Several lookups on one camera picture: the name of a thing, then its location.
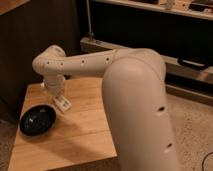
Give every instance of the floor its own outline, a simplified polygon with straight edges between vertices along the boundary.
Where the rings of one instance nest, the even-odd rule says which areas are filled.
[[[204,156],[213,151],[213,107],[168,95],[168,108],[182,171],[201,171]],[[0,171],[7,171],[17,127],[0,120]],[[117,158],[54,171],[119,171]],[[213,170],[213,155],[205,171]]]

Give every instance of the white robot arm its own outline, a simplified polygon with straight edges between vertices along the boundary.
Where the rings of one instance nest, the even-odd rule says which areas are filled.
[[[103,103],[121,170],[180,171],[158,53],[119,49],[67,58],[51,46],[33,68],[53,96],[61,93],[63,75],[103,76]]]

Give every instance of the wooden tabletop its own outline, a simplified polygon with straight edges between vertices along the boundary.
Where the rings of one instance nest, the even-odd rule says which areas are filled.
[[[0,15],[28,2],[30,0],[0,0]]]
[[[17,130],[8,170],[43,171],[115,157],[103,110],[101,81],[66,81],[64,94],[73,106],[64,114],[51,104],[39,84],[29,85],[22,114],[33,106],[48,104],[55,108],[57,119],[53,128],[41,136],[27,137]]]

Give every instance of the wall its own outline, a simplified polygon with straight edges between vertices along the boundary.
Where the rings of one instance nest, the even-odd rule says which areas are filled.
[[[0,118],[18,118],[26,85],[41,81],[33,58],[52,44],[80,53],[75,0],[31,0],[0,16]]]

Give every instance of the cable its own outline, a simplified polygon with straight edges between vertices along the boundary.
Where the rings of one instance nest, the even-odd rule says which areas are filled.
[[[206,161],[206,159],[207,159],[210,155],[212,155],[212,154],[213,154],[213,152],[210,152],[210,153],[206,154],[205,157],[203,158],[203,161],[202,161],[202,171],[205,171],[204,166],[205,166],[205,161]]]

